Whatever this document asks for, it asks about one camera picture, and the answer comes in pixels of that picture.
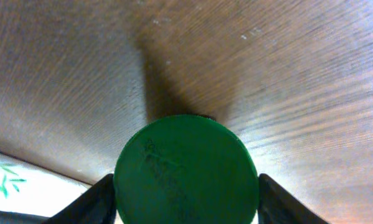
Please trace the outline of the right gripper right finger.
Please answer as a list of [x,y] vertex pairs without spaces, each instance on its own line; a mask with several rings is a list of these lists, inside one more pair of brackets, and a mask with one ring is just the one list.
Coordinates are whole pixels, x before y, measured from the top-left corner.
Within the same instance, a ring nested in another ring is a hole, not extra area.
[[267,174],[259,180],[259,224],[328,224]]

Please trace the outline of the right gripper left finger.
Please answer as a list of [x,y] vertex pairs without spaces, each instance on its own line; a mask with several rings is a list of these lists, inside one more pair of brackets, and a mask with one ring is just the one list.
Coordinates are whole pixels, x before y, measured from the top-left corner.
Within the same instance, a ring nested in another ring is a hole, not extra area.
[[115,217],[113,174],[107,174],[43,224],[114,224]]

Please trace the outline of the green lid jar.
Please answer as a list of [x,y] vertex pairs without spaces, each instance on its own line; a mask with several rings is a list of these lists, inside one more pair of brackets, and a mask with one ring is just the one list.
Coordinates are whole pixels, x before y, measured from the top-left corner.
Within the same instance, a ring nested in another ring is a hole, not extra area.
[[197,115],[168,116],[134,134],[113,185],[124,223],[251,223],[259,201],[243,142]]

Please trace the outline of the white floral tube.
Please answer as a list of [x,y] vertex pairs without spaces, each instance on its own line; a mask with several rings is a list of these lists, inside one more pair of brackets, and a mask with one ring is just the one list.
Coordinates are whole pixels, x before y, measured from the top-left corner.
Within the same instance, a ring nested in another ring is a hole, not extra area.
[[51,217],[89,188],[89,184],[0,154],[0,211]]

